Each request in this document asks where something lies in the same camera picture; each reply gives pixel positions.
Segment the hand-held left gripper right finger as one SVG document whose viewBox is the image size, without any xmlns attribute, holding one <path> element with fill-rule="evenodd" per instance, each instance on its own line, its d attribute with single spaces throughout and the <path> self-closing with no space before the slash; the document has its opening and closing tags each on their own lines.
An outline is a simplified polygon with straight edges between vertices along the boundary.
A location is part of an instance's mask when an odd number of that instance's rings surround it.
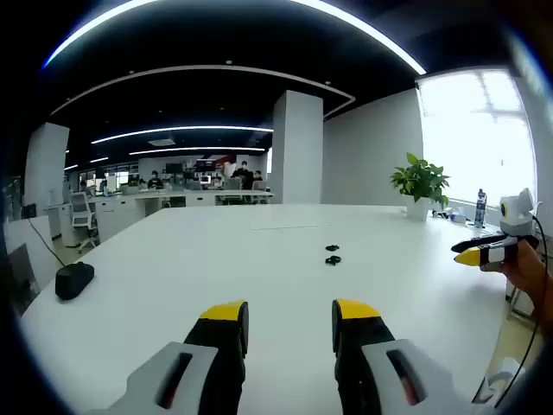
<svg viewBox="0 0 553 415">
<path fill-rule="evenodd" d="M 396 339 L 373 307 L 332 303 L 334 378 L 344 414 L 475 414 L 452 375 L 406 339 Z"/>
</svg>

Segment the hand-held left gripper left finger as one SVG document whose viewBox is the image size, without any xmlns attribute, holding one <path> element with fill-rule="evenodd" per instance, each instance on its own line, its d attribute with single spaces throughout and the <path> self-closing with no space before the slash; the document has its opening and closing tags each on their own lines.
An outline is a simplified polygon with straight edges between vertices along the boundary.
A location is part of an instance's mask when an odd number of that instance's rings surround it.
<svg viewBox="0 0 553 415">
<path fill-rule="evenodd" d="M 184 342 L 170 342 L 127 379 L 121 398 L 91 414 L 236 414 L 245 382 L 245 300 L 204 311 Z"/>
</svg>

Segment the person's right hand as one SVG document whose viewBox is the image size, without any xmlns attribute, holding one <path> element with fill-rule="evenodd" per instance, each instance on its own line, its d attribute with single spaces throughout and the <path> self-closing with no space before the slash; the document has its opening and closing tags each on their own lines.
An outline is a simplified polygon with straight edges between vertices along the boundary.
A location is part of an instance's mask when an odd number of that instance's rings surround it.
<svg viewBox="0 0 553 415">
<path fill-rule="evenodd" d="M 544 293 L 546 302 L 552 298 L 552 278 L 536 251 L 524 239 L 518 242 L 515 259 L 498 265 L 482 265 L 480 269 L 504 274 L 516 288 L 530 297 L 536 307 L 543 301 Z"/>
</svg>

